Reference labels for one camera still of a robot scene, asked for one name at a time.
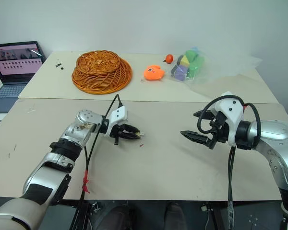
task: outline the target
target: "black floor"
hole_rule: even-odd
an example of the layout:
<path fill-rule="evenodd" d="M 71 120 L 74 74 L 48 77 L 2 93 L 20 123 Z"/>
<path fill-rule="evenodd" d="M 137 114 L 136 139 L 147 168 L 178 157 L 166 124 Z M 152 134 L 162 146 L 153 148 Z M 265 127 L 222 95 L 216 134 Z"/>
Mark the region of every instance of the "black floor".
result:
<path fill-rule="evenodd" d="M 0 197 L 0 205 L 9 198 Z M 135 230 L 162 230 L 164 212 L 169 201 L 142 201 L 142 200 L 106 200 L 98 201 L 101 209 L 91 217 L 93 229 L 101 219 L 114 207 L 128 205 L 135 208 L 137 222 Z M 188 230 L 204 230 L 207 221 L 207 212 L 201 211 L 201 201 L 177 201 L 186 217 Z M 49 207 L 40 230 L 68 230 L 72 221 L 75 208 L 63 205 Z M 227 210 L 221 209 L 221 217 L 224 229 L 227 229 Z M 243 203 L 238 202 L 235 206 L 235 228 L 239 230 L 278 230 L 282 220 L 280 201 Z M 208 230 L 214 230 L 213 218 L 210 215 Z"/>

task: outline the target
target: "laptop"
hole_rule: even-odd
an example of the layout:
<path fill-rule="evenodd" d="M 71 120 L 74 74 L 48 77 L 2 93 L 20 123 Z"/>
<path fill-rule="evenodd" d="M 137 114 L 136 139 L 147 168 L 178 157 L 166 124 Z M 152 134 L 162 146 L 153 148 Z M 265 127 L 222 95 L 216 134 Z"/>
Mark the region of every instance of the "laptop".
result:
<path fill-rule="evenodd" d="M 37 41 L 0 44 L 0 113 L 9 112 L 44 61 Z"/>

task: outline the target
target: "orange woven basket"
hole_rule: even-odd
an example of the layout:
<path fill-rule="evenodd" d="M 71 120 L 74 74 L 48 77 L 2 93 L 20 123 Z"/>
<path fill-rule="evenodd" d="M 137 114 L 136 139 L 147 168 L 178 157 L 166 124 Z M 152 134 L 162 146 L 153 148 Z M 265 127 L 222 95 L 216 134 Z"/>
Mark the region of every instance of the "orange woven basket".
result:
<path fill-rule="evenodd" d="M 91 94 L 107 94 L 124 88 L 130 82 L 132 69 L 116 53 L 97 50 L 82 54 L 76 62 L 72 81 Z"/>

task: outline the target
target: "green block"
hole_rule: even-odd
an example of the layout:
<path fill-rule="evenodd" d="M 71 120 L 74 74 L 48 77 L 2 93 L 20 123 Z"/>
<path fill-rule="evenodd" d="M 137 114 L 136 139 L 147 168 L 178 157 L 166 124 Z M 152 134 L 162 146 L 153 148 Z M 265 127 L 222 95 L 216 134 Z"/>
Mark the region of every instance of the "green block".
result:
<path fill-rule="evenodd" d="M 187 73 L 187 79 L 188 80 L 193 80 L 193 78 L 200 71 L 203 63 L 204 63 L 204 57 L 202 57 L 202 56 L 197 57 L 194 62 L 190 63 L 189 71 Z"/>
<path fill-rule="evenodd" d="M 186 52 L 186 56 L 187 56 L 189 63 L 191 63 L 196 59 L 196 57 L 198 56 L 198 53 L 196 53 L 194 50 L 189 49 Z"/>

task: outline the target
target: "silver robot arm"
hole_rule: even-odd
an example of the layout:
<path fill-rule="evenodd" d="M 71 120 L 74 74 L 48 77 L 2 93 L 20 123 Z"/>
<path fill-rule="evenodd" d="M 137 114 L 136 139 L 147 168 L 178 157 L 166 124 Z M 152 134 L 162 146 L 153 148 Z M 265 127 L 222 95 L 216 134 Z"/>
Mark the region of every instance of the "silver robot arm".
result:
<path fill-rule="evenodd" d="M 226 95 L 233 96 L 230 92 L 222 96 Z M 210 149 L 215 147 L 216 142 L 228 141 L 229 145 L 238 149 L 254 149 L 265 156 L 282 196 L 284 221 L 281 229 L 288 229 L 288 123 L 261 121 L 261 137 L 258 144 L 254 145 L 257 137 L 256 121 L 243 120 L 243 106 L 237 98 L 216 99 L 211 106 L 194 113 L 194 116 L 210 120 L 210 130 L 199 130 L 205 134 L 211 133 L 213 137 L 210 139 L 197 132 L 182 131 L 181 134 L 189 140 L 204 144 Z"/>
<path fill-rule="evenodd" d="M 38 229 L 48 206 L 63 199 L 71 180 L 69 173 L 91 133 L 100 132 L 115 139 L 140 138 L 137 128 L 126 124 L 119 126 L 126 119 L 124 106 L 113 111 L 109 120 L 90 110 L 81 110 L 59 140 L 50 145 L 52 151 L 45 155 L 28 177 L 23 195 L 0 207 L 0 230 Z"/>

